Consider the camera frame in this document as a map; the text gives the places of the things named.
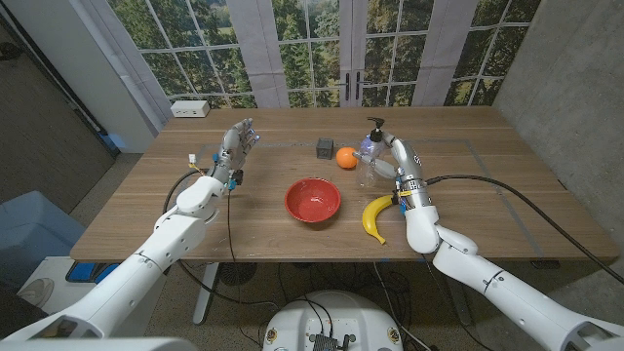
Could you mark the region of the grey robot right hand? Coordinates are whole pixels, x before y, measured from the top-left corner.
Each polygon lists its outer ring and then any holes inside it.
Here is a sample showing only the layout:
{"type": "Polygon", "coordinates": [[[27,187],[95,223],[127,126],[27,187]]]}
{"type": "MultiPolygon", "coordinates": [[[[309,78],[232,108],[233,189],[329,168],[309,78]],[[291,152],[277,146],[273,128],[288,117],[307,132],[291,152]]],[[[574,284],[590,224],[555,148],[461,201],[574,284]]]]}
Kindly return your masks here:
{"type": "Polygon", "coordinates": [[[430,196],[426,189],[421,163],[413,148],[404,140],[387,132],[381,133],[381,141],[390,149],[397,167],[379,157],[355,151],[353,155],[364,164],[372,167],[375,174],[397,179],[401,191],[410,191],[407,196],[407,210],[431,206],[430,196]]]}

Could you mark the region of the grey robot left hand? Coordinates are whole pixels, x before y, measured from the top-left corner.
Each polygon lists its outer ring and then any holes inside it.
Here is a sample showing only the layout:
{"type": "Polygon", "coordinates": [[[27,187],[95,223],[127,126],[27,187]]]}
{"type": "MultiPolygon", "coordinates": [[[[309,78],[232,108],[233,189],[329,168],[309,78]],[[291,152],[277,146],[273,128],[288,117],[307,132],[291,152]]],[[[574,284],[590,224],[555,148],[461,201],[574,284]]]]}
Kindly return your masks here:
{"type": "Polygon", "coordinates": [[[234,172],[243,169],[247,155],[260,139],[253,129],[253,121],[252,118],[243,119],[225,132],[213,178],[227,183],[234,172]]]}

